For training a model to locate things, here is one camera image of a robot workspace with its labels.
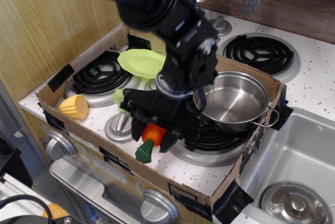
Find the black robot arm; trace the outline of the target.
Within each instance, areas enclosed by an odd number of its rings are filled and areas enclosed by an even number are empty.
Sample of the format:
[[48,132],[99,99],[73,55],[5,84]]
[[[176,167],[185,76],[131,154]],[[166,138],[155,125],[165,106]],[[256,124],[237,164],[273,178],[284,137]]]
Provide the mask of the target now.
[[166,44],[166,59],[156,77],[156,90],[125,89],[121,108],[132,115],[132,137],[138,140],[148,124],[166,130],[160,152],[166,153],[187,134],[203,129],[200,110],[189,106],[192,92],[206,107],[203,88],[217,77],[217,30],[196,8],[196,0],[115,0],[129,27],[151,32]]

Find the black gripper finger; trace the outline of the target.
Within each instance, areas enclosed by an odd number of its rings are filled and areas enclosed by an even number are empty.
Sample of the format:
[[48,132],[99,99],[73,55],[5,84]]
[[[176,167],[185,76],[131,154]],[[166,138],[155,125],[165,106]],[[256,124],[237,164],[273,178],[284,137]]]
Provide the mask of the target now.
[[135,141],[138,141],[141,138],[142,133],[144,132],[146,126],[147,124],[138,119],[137,117],[132,118],[131,135]]
[[171,147],[174,146],[181,138],[182,131],[182,127],[169,128],[164,134],[162,142],[160,144],[160,153],[167,153],[171,149]]

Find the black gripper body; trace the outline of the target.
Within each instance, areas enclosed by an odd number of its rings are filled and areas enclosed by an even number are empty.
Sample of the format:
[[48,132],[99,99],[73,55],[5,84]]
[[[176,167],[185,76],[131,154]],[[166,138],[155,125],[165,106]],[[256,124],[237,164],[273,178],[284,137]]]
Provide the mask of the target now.
[[195,108],[188,95],[181,100],[166,97],[160,91],[141,91],[124,89],[124,100],[120,107],[130,112],[146,124],[156,124],[166,130],[171,127],[182,127],[182,134],[196,134],[205,129],[200,111]]

